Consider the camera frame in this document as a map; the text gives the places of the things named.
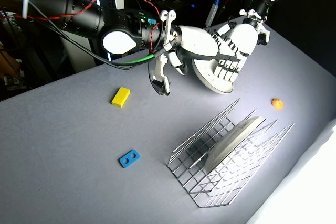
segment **table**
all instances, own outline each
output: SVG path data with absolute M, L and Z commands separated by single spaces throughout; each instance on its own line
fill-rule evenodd
M 210 91 L 192 69 L 166 73 L 168 97 L 152 89 L 147 66 L 103 65 L 1 102 L 0 222 L 245 223 L 336 111 L 336 78 L 272 29 L 231 94 Z M 122 109 L 110 104 L 119 86 L 132 90 Z M 165 164 L 239 98 L 234 122 L 258 108 L 279 120 L 275 131 L 295 126 L 231 205 L 197 208 Z M 124 169 L 118 158 L 133 148 L 141 157 Z

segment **wire dish rack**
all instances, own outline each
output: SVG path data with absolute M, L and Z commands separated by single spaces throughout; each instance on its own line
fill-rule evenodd
M 204 165 L 208 153 L 235 126 L 228 116 L 238 101 L 232 103 L 179 145 L 172 152 L 167 164 L 199 207 L 218 207 L 232 203 L 294 126 L 291 124 L 269 138 L 266 138 L 265 134 L 276 124 L 277 120 L 259 127 L 212 171 L 207 172 Z M 243 120 L 248 119 L 255 111 Z

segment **metal frame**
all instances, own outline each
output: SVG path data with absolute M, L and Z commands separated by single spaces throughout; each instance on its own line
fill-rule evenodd
M 265 134 L 277 120 L 254 131 L 211 172 L 207 172 L 204 169 L 207 154 L 235 126 L 228 116 L 238 101 L 179 145 L 168 161 L 168 168 L 199 207 L 232 203 L 294 125 L 291 124 L 270 138 L 264 138 Z

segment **orange object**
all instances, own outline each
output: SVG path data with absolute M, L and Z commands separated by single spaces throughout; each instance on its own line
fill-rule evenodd
M 271 102 L 272 106 L 276 108 L 277 110 L 282 110 L 284 107 L 284 102 L 281 101 L 280 99 L 272 99 Z

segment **yellow sponge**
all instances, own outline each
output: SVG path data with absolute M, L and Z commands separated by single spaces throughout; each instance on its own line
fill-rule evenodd
M 117 94 L 115 95 L 115 97 L 111 102 L 112 105 L 122 108 L 130 93 L 131 90 L 124 87 L 120 87 L 120 89 L 118 90 Z

